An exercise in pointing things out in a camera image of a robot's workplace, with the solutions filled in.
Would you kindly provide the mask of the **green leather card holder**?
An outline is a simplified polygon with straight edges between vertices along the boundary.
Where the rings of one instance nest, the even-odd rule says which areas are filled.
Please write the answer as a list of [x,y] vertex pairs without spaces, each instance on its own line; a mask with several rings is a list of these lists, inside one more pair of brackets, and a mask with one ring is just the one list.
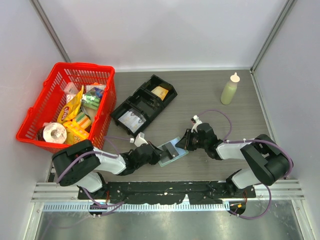
[[[171,143],[173,144],[174,148],[177,150],[177,152],[178,152],[179,155],[178,155],[177,157],[173,158],[173,159],[169,159],[169,158],[167,157],[167,155],[164,156],[164,157],[162,157],[162,158],[159,160],[159,162],[158,162],[161,167],[164,167],[164,166],[166,166],[166,165],[168,165],[168,164],[170,164],[170,163],[172,163],[172,162],[174,162],[174,161],[176,161],[176,160],[178,160],[178,159],[186,156],[186,155],[189,153],[188,150],[184,150],[184,149],[175,147],[176,143],[177,143],[180,139],[181,139],[180,137],[176,137],[176,138],[174,138],[174,139],[166,142],[166,143],[171,142]],[[159,148],[160,150],[163,150],[162,146],[163,146],[164,144],[158,146],[158,148]]]

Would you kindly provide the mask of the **dark credit card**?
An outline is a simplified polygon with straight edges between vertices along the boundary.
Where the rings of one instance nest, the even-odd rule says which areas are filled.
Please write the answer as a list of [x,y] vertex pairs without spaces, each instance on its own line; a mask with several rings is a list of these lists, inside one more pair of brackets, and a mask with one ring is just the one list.
[[164,152],[166,152],[166,156],[172,160],[173,158],[177,157],[179,153],[175,149],[174,145],[171,142],[168,142],[162,146]]

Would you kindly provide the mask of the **white credit card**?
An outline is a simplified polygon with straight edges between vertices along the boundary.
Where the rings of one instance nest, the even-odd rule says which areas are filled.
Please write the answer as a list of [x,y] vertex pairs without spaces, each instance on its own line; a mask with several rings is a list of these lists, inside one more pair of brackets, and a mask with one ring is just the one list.
[[130,130],[135,133],[144,123],[146,119],[138,112],[132,111],[130,113]]

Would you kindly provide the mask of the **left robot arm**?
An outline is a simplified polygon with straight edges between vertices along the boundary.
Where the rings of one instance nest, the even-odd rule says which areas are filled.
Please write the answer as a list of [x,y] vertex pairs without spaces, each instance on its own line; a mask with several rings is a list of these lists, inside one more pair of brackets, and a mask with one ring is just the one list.
[[128,141],[136,148],[123,153],[111,154],[100,150],[86,139],[53,154],[56,182],[62,187],[76,185],[94,199],[102,199],[108,186],[100,171],[126,176],[145,164],[155,165],[167,156],[164,150],[144,137],[132,137]]

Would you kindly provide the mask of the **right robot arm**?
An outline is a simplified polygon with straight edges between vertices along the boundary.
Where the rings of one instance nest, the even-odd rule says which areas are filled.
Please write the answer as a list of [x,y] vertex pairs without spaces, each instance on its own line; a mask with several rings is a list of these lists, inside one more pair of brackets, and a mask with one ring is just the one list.
[[188,128],[175,146],[187,151],[203,149],[214,160],[245,160],[249,167],[234,172],[226,179],[226,193],[233,198],[249,186],[271,186],[286,177],[293,168],[292,159],[268,135],[260,134],[240,141],[221,140],[208,123]]

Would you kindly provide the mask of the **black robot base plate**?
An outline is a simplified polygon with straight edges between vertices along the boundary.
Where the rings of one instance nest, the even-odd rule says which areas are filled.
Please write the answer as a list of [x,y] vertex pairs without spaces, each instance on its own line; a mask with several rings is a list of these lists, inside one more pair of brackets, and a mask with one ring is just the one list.
[[236,190],[218,181],[126,181],[103,184],[90,196],[103,203],[132,205],[178,205],[188,197],[192,205],[204,205],[219,204],[222,199],[255,198],[256,192],[252,185]]

